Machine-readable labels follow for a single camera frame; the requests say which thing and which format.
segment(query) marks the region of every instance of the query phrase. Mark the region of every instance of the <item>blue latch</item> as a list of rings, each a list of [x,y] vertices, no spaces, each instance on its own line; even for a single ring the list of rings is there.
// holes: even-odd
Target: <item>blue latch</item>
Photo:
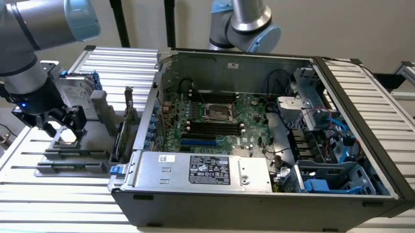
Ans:
[[[123,168],[120,166],[112,166],[109,169],[109,175],[121,175]]]
[[[99,79],[99,74],[97,74],[96,70],[91,73],[91,75],[93,78],[93,84],[95,84],[96,90],[103,90],[103,85],[101,85],[101,81]]]
[[[308,179],[307,181],[304,181],[304,187],[308,193],[359,194],[362,191],[360,186],[352,187],[348,190],[330,189],[327,180],[319,179]]]

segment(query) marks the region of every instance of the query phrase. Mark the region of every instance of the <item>sticker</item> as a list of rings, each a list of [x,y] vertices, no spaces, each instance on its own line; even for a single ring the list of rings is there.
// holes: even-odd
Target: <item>sticker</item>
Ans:
[[[175,155],[165,155],[165,154],[160,154],[159,155],[159,162],[167,162],[167,163],[173,163],[176,160],[176,156]]]
[[[71,107],[76,105],[83,106],[87,119],[97,119],[87,90],[79,86],[63,86],[61,90],[65,104]]]
[[[228,63],[228,69],[237,69],[239,64],[237,63]]]
[[[188,181],[193,184],[229,185],[228,157],[192,155],[189,157]]]

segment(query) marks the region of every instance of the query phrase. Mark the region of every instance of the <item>white wall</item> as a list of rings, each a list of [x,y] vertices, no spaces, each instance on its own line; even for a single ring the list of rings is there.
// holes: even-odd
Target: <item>white wall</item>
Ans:
[[[282,27],[274,53],[360,58],[376,72],[415,61],[414,0],[264,0]],[[211,0],[176,0],[177,47],[204,49]],[[132,45],[165,46],[163,0],[124,0]]]

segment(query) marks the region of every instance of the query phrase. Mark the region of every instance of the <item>black ram slot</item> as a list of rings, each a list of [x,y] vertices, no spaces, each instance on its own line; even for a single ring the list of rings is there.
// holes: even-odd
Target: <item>black ram slot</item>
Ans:
[[[233,103],[236,98],[235,94],[197,93],[191,100],[199,103]]]
[[[192,122],[189,133],[240,135],[239,124]]]
[[[193,134],[193,133],[184,133],[184,134],[181,134],[181,138],[184,138],[184,139],[216,140],[216,137],[213,135]]]

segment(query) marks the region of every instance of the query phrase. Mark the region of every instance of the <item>robotic arm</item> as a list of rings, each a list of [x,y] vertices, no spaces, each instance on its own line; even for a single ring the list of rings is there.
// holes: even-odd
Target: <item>robotic arm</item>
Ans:
[[[79,136],[87,119],[81,106],[65,106],[35,51],[85,41],[100,34],[89,0],[0,0],[0,96],[19,106],[15,116],[49,136],[57,121]]]
[[[215,0],[208,49],[237,47],[241,51],[270,53],[279,38],[280,29],[263,0]]]

